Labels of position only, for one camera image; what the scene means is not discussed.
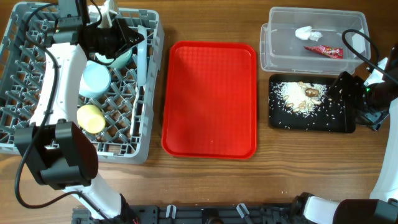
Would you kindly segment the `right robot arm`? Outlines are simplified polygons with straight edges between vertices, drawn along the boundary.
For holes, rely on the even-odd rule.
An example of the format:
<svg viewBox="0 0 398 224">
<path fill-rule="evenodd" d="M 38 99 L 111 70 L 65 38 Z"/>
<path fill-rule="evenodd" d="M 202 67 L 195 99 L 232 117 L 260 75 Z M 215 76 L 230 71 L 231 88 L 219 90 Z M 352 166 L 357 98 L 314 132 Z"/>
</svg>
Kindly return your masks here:
<svg viewBox="0 0 398 224">
<path fill-rule="evenodd" d="M 389 117 L 387 134 L 338 139 L 319 135 L 296 141 L 320 152 L 310 160 L 315 172 L 349 171 L 347 179 L 319 180 L 323 194 L 304 192 L 292 202 L 289 219 L 296 223 L 397 223 L 397 85 L 371 85 L 364 96 L 369 108 L 382 109 Z"/>
</svg>

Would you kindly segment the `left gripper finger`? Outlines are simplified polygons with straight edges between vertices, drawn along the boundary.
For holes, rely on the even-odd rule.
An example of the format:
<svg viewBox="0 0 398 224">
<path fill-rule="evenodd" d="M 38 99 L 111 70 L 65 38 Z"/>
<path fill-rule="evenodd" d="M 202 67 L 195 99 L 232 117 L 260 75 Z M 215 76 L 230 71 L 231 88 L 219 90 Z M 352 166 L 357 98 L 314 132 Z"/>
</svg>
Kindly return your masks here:
<svg viewBox="0 0 398 224">
<path fill-rule="evenodd" d="M 118 36 L 123 40 L 143 40 L 143 35 L 131 29 L 125 19 L 115 19 Z"/>
<path fill-rule="evenodd" d="M 145 41 L 145 39 L 113 40 L 111 42 L 112 43 L 111 58 L 119 57 L 120 55 L 128 51 L 130 48 L 143 41 Z"/>
</svg>

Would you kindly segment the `red snack wrapper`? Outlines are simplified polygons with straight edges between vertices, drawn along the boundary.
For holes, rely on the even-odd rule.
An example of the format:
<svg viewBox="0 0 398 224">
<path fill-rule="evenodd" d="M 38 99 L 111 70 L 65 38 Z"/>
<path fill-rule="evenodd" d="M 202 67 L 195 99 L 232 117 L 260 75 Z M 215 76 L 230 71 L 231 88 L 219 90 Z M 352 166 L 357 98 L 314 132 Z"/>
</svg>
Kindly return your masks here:
<svg viewBox="0 0 398 224">
<path fill-rule="evenodd" d="M 304 46 L 304 49 L 333 59 L 343 59 L 344 54 L 341 47 L 329 47 L 326 45 L 318 45 L 313 47 Z"/>
</svg>

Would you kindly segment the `yellow plastic cup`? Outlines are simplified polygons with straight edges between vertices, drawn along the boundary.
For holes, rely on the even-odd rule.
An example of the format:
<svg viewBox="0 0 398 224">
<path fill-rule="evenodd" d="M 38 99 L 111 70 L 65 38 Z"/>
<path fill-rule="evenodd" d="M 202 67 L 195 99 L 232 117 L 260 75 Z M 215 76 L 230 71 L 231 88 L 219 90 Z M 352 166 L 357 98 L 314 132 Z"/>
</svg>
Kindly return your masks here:
<svg viewBox="0 0 398 224">
<path fill-rule="evenodd" d="M 100 133 L 106 121 L 99 108 L 95 105 L 84 105 L 77 110 L 78 125 L 91 134 Z"/>
</svg>

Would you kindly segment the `white napkin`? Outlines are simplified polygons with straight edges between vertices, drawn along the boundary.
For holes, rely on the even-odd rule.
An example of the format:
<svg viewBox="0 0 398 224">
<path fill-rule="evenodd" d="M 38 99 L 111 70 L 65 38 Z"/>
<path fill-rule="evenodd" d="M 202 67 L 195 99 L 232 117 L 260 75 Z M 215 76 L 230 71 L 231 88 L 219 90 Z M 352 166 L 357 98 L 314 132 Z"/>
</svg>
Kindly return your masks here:
<svg viewBox="0 0 398 224">
<path fill-rule="evenodd" d="M 311 26 L 298 28 L 295 31 L 295 36 L 300 40 L 312 40 L 316 42 L 323 37 L 321 32 L 313 31 Z"/>
</svg>

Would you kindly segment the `light blue plate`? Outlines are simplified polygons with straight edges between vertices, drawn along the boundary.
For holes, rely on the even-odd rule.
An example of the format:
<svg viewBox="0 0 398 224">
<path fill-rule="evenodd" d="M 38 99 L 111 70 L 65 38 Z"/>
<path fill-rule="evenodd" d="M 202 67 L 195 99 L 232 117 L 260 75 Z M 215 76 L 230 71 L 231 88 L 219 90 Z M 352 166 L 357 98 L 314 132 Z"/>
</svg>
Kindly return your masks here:
<svg viewBox="0 0 398 224">
<path fill-rule="evenodd" d="M 138 26 L 138 33 L 142 34 L 144 40 L 137 45 L 137 86 L 141 87 L 146 84 L 147 78 L 147 41 L 146 28 Z"/>
</svg>

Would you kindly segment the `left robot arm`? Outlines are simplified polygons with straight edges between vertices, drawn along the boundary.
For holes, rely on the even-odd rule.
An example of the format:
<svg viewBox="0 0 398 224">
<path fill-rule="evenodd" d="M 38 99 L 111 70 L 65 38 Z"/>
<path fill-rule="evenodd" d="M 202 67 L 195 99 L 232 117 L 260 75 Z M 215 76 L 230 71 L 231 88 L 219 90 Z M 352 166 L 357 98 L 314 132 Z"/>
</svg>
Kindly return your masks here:
<svg viewBox="0 0 398 224">
<path fill-rule="evenodd" d="M 55 26 L 35 46 L 45 53 L 45 75 L 30 123 L 15 131 L 14 144 L 35 181 L 78 199 L 97 223 L 139 223 L 122 194 L 98 172 L 94 145 L 78 127 L 80 80 L 89 57 L 117 58 L 144 41 L 124 19 L 109 27 L 91 22 L 86 1 L 59 1 Z"/>
</svg>

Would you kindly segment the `green bowl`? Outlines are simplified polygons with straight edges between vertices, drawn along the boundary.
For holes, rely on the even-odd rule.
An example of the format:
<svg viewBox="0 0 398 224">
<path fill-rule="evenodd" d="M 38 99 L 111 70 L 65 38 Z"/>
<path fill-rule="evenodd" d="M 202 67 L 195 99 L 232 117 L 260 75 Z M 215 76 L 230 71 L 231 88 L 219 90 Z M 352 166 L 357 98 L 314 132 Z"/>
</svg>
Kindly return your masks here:
<svg viewBox="0 0 398 224">
<path fill-rule="evenodd" d="M 99 60 L 102 63 L 109 63 L 110 67 L 117 68 L 117 69 L 120 69 L 120 68 L 123 68 L 124 66 L 126 66 L 128 61 L 131 58 L 131 55 L 132 55 L 132 49 L 129 49 L 128 51 L 126 51 L 125 53 L 123 53 L 122 55 L 117 57 L 116 59 L 110 59 L 104 55 L 95 53 L 97 60 Z"/>
</svg>

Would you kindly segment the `white plastic spoon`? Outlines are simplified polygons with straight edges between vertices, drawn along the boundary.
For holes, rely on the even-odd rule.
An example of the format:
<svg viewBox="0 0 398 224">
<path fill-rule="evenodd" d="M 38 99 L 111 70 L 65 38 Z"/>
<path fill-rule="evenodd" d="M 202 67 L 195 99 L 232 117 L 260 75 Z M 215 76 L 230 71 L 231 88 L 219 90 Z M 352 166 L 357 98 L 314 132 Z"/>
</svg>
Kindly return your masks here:
<svg viewBox="0 0 398 224">
<path fill-rule="evenodd" d="M 137 101 L 139 99 L 139 95 L 140 95 L 140 87 L 137 86 L 135 87 L 135 98 L 133 101 L 133 107 L 131 110 L 131 127 L 130 127 L 130 132 L 129 134 L 131 135 L 131 137 L 133 137 L 133 133 L 134 133 L 134 127 L 135 127 L 135 114 L 136 114 L 136 108 L 137 108 Z"/>
</svg>

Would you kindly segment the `light blue bowl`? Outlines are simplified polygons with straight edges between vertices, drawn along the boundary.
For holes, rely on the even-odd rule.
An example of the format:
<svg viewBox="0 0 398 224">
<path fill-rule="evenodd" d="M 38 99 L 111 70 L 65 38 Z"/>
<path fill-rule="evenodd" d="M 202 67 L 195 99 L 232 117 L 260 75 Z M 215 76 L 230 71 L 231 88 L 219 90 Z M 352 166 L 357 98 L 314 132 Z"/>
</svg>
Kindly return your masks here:
<svg viewBox="0 0 398 224">
<path fill-rule="evenodd" d="M 111 83 L 111 75 L 106 66 L 88 61 L 80 80 L 79 94 L 97 98 L 104 94 Z"/>
</svg>

